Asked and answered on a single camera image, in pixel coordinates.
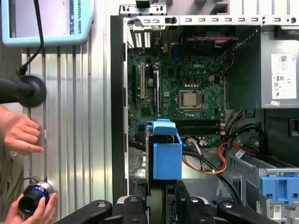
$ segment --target metal bracket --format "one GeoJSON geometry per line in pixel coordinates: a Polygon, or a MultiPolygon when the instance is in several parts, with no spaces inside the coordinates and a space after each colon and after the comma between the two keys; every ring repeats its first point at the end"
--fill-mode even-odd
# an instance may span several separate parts
{"type": "Polygon", "coordinates": [[[128,20],[142,27],[165,26],[299,26],[299,17],[291,15],[180,15],[180,16],[136,16],[128,20]]]}
{"type": "Polygon", "coordinates": [[[137,8],[135,4],[120,5],[120,15],[134,17],[142,15],[167,15],[166,4],[154,3],[150,8],[137,8]]]}

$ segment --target expansion card slot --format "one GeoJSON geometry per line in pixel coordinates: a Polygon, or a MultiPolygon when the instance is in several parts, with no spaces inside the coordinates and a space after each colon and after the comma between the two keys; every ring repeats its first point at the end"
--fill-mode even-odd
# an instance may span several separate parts
{"type": "Polygon", "coordinates": [[[132,101],[133,104],[136,104],[136,66],[132,66],[132,82],[131,82],[131,91],[132,91],[132,101]]]}
{"type": "Polygon", "coordinates": [[[154,101],[154,112],[160,113],[160,73],[159,66],[156,63],[154,74],[153,74],[153,101],[154,101]]]}
{"type": "Polygon", "coordinates": [[[140,99],[145,98],[145,63],[140,63],[140,99]]]}

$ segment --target ram slot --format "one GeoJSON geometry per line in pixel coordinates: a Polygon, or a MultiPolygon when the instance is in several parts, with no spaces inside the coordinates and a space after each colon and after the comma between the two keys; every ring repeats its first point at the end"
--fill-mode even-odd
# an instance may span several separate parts
{"type": "Polygon", "coordinates": [[[131,83],[131,91],[132,91],[132,101],[133,104],[136,104],[136,65],[132,66],[132,83],[131,83]]]}
{"type": "Polygon", "coordinates": [[[220,120],[174,120],[180,135],[220,134],[220,120]]]}
{"type": "Polygon", "coordinates": [[[145,63],[140,63],[140,99],[145,98],[145,63]]]}
{"type": "Polygon", "coordinates": [[[220,126],[220,120],[173,120],[176,127],[180,126],[220,126]]]}
{"type": "Polygon", "coordinates": [[[181,126],[177,127],[180,135],[210,135],[220,134],[220,128],[218,126],[181,126]]]}

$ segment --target corrugated metal panel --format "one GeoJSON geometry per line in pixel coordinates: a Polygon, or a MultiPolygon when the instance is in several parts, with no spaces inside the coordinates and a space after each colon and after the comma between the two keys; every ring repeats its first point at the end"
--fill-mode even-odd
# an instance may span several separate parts
{"type": "MultiPolygon", "coordinates": [[[[96,199],[112,201],[106,11],[99,2],[88,43],[46,48],[28,70],[43,79],[48,95],[42,106],[24,109],[40,124],[45,149],[25,159],[24,176],[45,179],[59,191],[60,218],[96,199]]],[[[23,50],[22,61],[33,53],[23,50]]]]}
{"type": "Polygon", "coordinates": [[[298,15],[298,0],[230,0],[231,15],[298,15]]]}

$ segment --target black plastic part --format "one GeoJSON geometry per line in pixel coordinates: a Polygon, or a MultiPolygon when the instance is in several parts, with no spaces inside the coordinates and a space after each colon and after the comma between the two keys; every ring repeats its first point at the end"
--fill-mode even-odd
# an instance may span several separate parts
{"type": "Polygon", "coordinates": [[[111,212],[112,204],[110,202],[96,200],[62,218],[56,224],[98,224],[109,217],[111,212]]]}
{"type": "Polygon", "coordinates": [[[23,193],[24,197],[19,200],[18,207],[19,211],[24,215],[33,215],[42,197],[45,197],[46,204],[50,199],[47,190],[40,185],[28,186],[23,193]]]}
{"type": "Polygon", "coordinates": [[[217,214],[232,223],[277,224],[277,222],[231,201],[218,203],[217,214]]]}
{"type": "Polygon", "coordinates": [[[123,224],[147,224],[144,201],[137,196],[127,197],[124,201],[123,224]]]}
{"type": "Polygon", "coordinates": [[[204,201],[198,197],[188,197],[185,199],[185,217],[183,223],[216,224],[210,212],[206,209],[204,201]]]}
{"type": "Polygon", "coordinates": [[[19,80],[19,83],[31,86],[34,91],[28,94],[20,94],[17,96],[19,103],[28,108],[33,108],[41,105],[47,97],[47,88],[44,82],[36,76],[24,76],[19,80]]]}
{"type": "Polygon", "coordinates": [[[37,191],[32,190],[19,201],[19,210],[25,215],[33,215],[37,209],[38,203],[43,195],[37,191]]]}
{"type": "Polygon", "coordinates": [[[113,204],[127,195],[125,188],[125,95],[123,90],[123,21],[121,16],[111,16],[111,132],[112,135],[112,180],[113,204]]]}
{"type": "Polygon", "coordinates": [[[19,102],[33,108],[41,105],[47,96],[43,81],[35,76],[24,76],[19,81],[0,78],[0,104],[19,102]]]}

